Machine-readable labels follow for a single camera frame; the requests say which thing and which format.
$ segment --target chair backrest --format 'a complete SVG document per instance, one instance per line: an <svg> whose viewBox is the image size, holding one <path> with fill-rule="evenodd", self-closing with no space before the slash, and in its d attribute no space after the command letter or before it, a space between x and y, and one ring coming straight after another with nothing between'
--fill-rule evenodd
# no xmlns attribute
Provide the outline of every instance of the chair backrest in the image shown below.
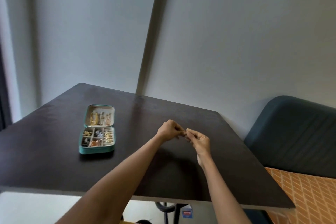
<svg viewBox="0 0 336 224"><path fill-rule="evenodd" d="M265 167L336 178L335 108L276 97L244 142Z"/></svg>

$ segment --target teal jewelry box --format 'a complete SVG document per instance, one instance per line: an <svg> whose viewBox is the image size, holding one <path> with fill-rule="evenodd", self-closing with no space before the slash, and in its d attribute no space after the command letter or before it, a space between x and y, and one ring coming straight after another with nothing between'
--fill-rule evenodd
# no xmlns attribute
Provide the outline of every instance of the teal jewelry box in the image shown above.
<svg viewBox="0 0 336 224"><path fill-rule="evenodd" d="M110 105L89 105L84 119L84 129L79 137L79 153L92 154L114 150L116 132L115 109Z"/></svg>

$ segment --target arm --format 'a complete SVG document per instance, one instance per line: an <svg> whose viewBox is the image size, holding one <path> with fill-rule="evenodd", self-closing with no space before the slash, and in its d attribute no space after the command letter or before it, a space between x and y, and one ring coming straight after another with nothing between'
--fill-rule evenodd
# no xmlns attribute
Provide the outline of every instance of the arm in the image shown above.
<svg viewBox="0 0 336 224"><path fill-rule="evenodd" d="M187 138L196 149L197 161L207 178L218 224L251 224L212 160L209 137L187 128Z"/></svg>
<svg viewBox="0 0 336 224"><path fill-rule="evenodd" d="M57 224L119 223L160 145L179 135L185 135L179 124L165 122L152 139L100 179Z"/></svg>

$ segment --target hand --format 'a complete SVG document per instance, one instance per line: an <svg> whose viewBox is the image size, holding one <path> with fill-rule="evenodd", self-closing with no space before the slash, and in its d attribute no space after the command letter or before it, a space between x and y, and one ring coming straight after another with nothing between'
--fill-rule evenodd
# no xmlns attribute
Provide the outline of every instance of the hand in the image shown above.
<svg viewBox="0 0 336 224"><path fill-rule="evenodd" d="M175 121L168 120L158 129L157 135L165 142L174 137L185 136L186 131Z"/></svg>
<svg viewBox="0 0 336 224"><path fill-rule="evenodd" d="M197 162L204 169L203 158L211 158L210 139L204 134L187 128L187 140L193 145L197 153Z"/></svg>

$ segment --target table top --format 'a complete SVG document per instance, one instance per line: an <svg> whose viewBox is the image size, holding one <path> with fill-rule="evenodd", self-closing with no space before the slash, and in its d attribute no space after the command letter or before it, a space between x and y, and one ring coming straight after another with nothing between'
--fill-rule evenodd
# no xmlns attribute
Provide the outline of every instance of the table top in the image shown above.
<svg viewBox="0 0 336 224"><path fill-rule="evenodd" d="M84 116L91 104L115 107L113 152L78 152ZM294 207L218 112L83 83L0 132L0 189L82 195L144 145L168 119L210 138L218 170L241 205ZM211 201L194 148L186 140L164 143L133 198Z"/></svg>

